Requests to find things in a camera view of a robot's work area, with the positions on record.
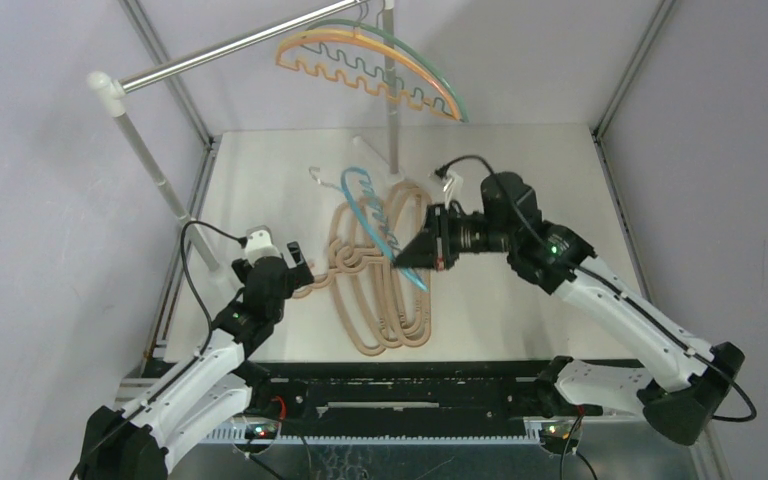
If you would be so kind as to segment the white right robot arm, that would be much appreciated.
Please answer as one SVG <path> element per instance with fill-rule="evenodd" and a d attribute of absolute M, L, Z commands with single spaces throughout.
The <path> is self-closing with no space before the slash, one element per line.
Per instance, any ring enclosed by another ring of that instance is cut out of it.
<path fill-rule="evenodd" d="M 464 253 L 504 254 L 520 279 L 584 311 L 637 361 L 618 367 L 558 356 L 536 379 L 533 408 L 547 418 L 619 411 L 676 444 L 694 444 L 736 389 L 743 352 L 695 336 L 630 290 L 581 236 L 543 217 L 534 189 L 518 174 L 487 176 L 480 194 L 478 212 L 455 201 L 428 207 L 394 266 L 443 271 Z"/>

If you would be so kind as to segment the blue wire hanger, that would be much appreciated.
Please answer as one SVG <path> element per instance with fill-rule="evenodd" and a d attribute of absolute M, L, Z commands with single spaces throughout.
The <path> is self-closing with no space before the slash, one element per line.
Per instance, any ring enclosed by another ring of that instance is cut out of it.
<path fill-rule="evenodd" d="M 331 285 L 338 274 L 355 275 L 369 265 L 391 264 L 401 251 L 392 229 L 395 222 L 387 214 L 387 203 L 376 194 L 366 170 L 360 167 L 345 169 L 341 173 L 339 185 L 323 181 L 319 177 L 319 167 L 311 166 L 308 171 L 320 186 L 342 193 L 345 202 L 338 206 L 332 218 L 326 250 L 328 268 L 323 274 L 315 276 L 311 285 L 298 290 L 294 294 L 295 298 L 302 298 L 310 290 Z M 341 215 L 346 208 L 354 215 L 351 226 L 361 227 L 372 246 L 355 247 L 338 237 Z"/>

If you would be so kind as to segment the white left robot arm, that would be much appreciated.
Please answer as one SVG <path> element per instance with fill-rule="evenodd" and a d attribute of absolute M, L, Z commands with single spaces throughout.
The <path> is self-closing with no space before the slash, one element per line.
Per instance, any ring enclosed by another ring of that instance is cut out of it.
<path fill-rule="evenodd" d="M 287 249 L 290 261 L 266 231 L 246 237 L 243 258 L 232 264 L 242 287 L 211 321 L 208 340 L 132 400 L 90 416 L 71 478 L 166 479 L 226 419 L 270 409 L 267 384 L 227 380 L 273 335 L 293 293 L 313 282 L 300 245 Z"/>

